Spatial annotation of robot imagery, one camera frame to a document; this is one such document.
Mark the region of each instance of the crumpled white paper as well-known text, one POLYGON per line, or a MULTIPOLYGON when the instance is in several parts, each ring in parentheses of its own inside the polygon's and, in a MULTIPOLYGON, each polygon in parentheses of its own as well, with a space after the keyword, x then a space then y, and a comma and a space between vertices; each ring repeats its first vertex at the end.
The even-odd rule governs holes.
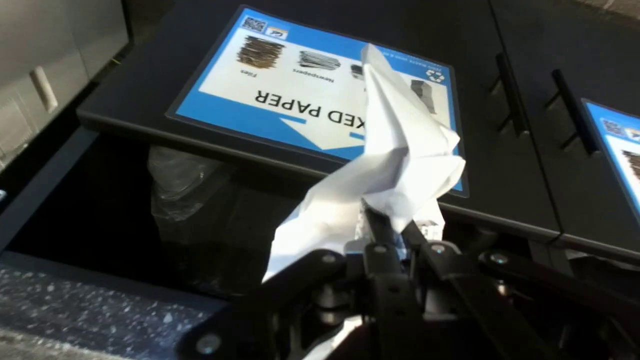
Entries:
POLYGON ((277 225, 263 280, 316 247, 344 253, 344 244, 358 237, 362 200, 395 232, 414 219, 427 240, 442 240, 438 198, 461 175, 464 160, 453 153, 460 137, 429 116, 376 45, 363 47, 362 63, 363 152, 309 188, 277 225))

